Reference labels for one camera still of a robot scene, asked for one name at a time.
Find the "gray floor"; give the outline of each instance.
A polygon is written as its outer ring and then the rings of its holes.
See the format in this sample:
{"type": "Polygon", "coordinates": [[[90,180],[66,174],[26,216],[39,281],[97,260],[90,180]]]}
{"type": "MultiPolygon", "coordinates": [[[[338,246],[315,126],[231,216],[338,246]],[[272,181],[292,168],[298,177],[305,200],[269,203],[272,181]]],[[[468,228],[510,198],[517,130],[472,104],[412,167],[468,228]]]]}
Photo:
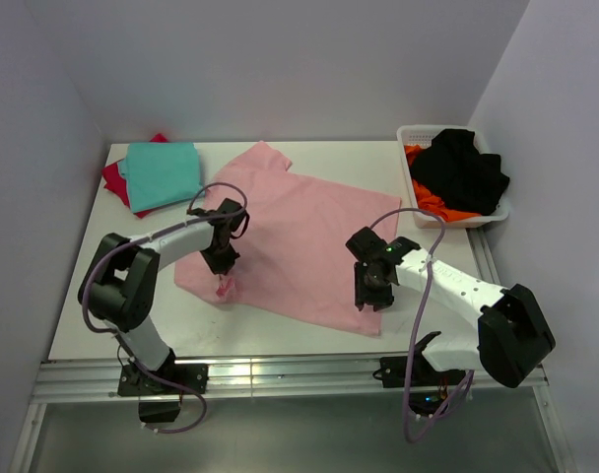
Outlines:
{"type": "Polygon", "coordinates": [[[52,405],[32,472],[555,471],[531,389],[474,397],[416,445],[396,392],[214,401],[204,425],[173,436],[140,430],[136,403],[52,405]]]}

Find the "pink towel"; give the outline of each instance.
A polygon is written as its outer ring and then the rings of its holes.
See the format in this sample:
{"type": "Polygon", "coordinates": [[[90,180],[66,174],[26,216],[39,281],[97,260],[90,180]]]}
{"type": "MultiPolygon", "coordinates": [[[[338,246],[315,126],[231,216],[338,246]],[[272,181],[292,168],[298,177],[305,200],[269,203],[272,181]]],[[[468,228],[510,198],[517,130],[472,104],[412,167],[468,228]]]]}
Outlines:
{"type": "MultiPolygon", "coordinates": [[[[254,305],[325,327],[378,335],[380,314],[358,312],[355,259],[345,246],[353,233],[400,205],[399,197],[287,172],[291,160],[260,142],[219,171],[213,181],[240,187],[251,217],[244,236],[232,241],[240,258],[220,281],[200,253],[176,263],[174,282],[212,304],[254,305]]],[[[217,208],[231,189],[211,188],[204,208],[217,208]]],[[[376,232],[388,241],[397,218],[376,232]]]]}

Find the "metal frame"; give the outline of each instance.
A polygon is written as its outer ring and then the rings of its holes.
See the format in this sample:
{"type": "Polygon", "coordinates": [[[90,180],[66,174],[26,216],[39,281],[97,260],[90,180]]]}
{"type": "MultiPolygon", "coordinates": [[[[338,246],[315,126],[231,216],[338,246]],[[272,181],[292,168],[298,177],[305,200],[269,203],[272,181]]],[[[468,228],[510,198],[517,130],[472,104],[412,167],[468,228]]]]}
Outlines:
{"type": "MultiPolygon", "coordinates": [[[[480,277],[499,284],[499,275],[483,230],[469,230],[468,237],[480,277]]],[[[406,355],[351,354],[295,357],[192,359],[179,363],[206,363],[209,380],[206,397],[282,397],[384,393],[381,383],[371,377],[382,356],[406,355]]],[[[10,471],[24,473],[30,468],[49,403],[137,402],[139,398],[120,398],[115,394],[121,366],[116,360],[70,361],[41,365],[29,411],[24,422],[10,471]]],[[[477,372],[473,388],[502,387],[487,373],[477,372]]],[[[553,408],[547,377],[542,367],[534,370],[521,384],[532,387],[538,402],[556,467],[559,472],[577,471],[566,442],[562,424],[553,408]]],[[[424,391],[432,388],[414,388],[424,391]]],[[[176,396],[149,396],[145,400],[168,400],[176,396]]]]}

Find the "black cloth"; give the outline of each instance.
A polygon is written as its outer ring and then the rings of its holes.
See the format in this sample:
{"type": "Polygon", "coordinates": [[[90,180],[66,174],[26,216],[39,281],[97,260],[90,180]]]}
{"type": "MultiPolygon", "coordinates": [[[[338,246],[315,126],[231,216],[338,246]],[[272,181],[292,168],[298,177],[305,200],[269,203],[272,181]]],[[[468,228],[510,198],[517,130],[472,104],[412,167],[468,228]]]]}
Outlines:
{"type": "Polygon", "coordinates": [[[446,129],[411,164],[411,177],[453,210],[492,214],[509,185],[500,156],[480,154],[475,133],[446,129]]]}

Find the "folded cloth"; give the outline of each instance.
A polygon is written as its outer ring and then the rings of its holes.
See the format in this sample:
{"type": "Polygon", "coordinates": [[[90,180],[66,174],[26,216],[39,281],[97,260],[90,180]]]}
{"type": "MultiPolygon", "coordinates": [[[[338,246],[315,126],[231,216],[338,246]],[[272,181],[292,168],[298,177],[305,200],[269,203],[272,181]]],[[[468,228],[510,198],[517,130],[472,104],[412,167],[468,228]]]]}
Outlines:
{"type": "MultiPolygon", "coordinates": [[[[158,133],[153,138],[151,138],[151,143],[167,143],[168,139],[162,133],[158,133]]],[[[109,166],[104,167],[102,170],[102,178],[104,178],[105,185],[104,188],[113,192],[117,195],[122,203],[131,207],[129,204],[129,196],[126,194],[126,180],[122,178],[120,172],[118,171],[118,162],[111,163],[109,166]]],[[[136,212],[135,216],[142,219],[149,215],[153,210],[144,210],[142,212],[136,212]]]]}
{"type": "Polygon", "coordinates": [[[500,156],[480,154],[475,133],[445,129],[411,164],[411,177],[440,197],[446,207],[492,214],[509,185],[500,156]]]}
{"type": "Polygon", "coordinates": [[[131,143],[118,170],[126,179],[132,212],[188,200],[201,189],[192,143],[131,143]]]}
{"type": "MultiPolygon", "coordinates": [[[[405,146],[405,154],[407,155],[407,164],[410,166],[416,157],[424,150],[424,148],[416,146],[405,146]]],[[[414,193],[418,208],[428,210],[442,217],[445,222],[457,222],[459,220],[470,219],[471,217],[481,217],[481,214],[474,212],[463,212],[461,210],[453,210],[446,207],[444,201],[436,195],[433,195],[430,190],[412,179],[414,183],[414,193]]]]}
{"type": "MultiPolygon", "coordinates": [[[[260,142],[222,168],[213,181],[240,187],[249,198],[249,228],[232,241],[240,259],[226,278],[210,272],[200,253],[177,261],[174,281],[208,303],[241,303],[326,327],[378,335],[380,314],[358,312],[354,300],[355,258],[346,241],[400,198],[287,172],[291,161],[260,142]]],[[[204,207],[225,198],[222,186],[208,190],[204,207]]],[[[398,219],[375,231],[392,241],[398,219]]]]}

